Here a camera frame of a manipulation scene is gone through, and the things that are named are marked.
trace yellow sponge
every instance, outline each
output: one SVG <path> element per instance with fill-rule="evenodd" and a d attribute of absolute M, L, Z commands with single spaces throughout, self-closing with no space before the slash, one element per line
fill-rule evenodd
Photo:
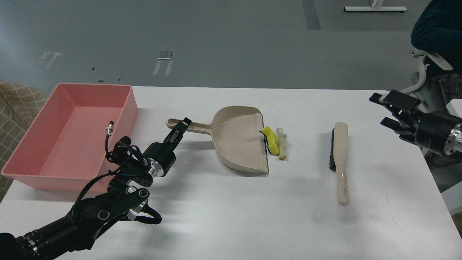
<path fill-rule="evenodd" d="M 272 155 L 279 155 L 279 146 L 278 146 L 278 138 L 276 134 L 269 128 L 269 126 L 265 126 L 260 131 L 262 134 L 265 135 L 266 141 L 268 142 L 268 150 Z"/>

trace dustpan handle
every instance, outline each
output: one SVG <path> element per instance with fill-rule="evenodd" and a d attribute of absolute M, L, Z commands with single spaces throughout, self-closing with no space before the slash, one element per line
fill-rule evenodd
<path fill-rule="evenodd" d="M 180 119 L 173 119 L 170 118 L 167 120 L 167 127 L 172 129 L 177 123 L 179 123 L 181 120 Z M 188 132 L 193 132 L 193 133 L 198 133 L 198 134 L 206 134 L 206 135 L 212 135 L 211 134 L 211 129 L 209 124 L 201 124 L 201 123 L 196 123 L 192 122 L 188 129 L 186 129 Z"/>

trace person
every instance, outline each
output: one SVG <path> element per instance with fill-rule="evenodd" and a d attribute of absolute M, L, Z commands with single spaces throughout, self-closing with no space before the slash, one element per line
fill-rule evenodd
<path fill-rule="evenodd" d="M 439 53 L 453 70 L 445 71 L 430 61 L 427 83 L 432 99 L 447 112 L 452 99 L 462 98 L 462 0 L 431 0 L 417 20 L 412 45 L 420 50 Z"/>

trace dustpan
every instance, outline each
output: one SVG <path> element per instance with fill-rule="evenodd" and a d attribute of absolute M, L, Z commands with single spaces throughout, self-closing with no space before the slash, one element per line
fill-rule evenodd
<path fill-rule="evenodd" d="M 179 119 L 169 119 L 173 128 Z M 193 122 L 187 131 L 212 137 L 220 161 L 229 168 L 250 172 L 268 173 L 268 160 L 263 135 L 261 111 L 251 106 L 227 106 L 220 109 L 211 124 Z"/>

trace pink plastic bin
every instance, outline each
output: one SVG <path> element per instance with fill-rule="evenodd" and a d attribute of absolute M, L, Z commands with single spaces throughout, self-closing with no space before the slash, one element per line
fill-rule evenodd
<path fill-rule="evenodd" d="M 104 158 L 109 121 L 114 131 L 109 150 L 130 136 L 138 107 L 131 86 L 61 83 L 56 86 L 1 173 L 36 189 L 80 191 L 117 165 Z M 111 177 L 91 189 L 104 192 Z"/>

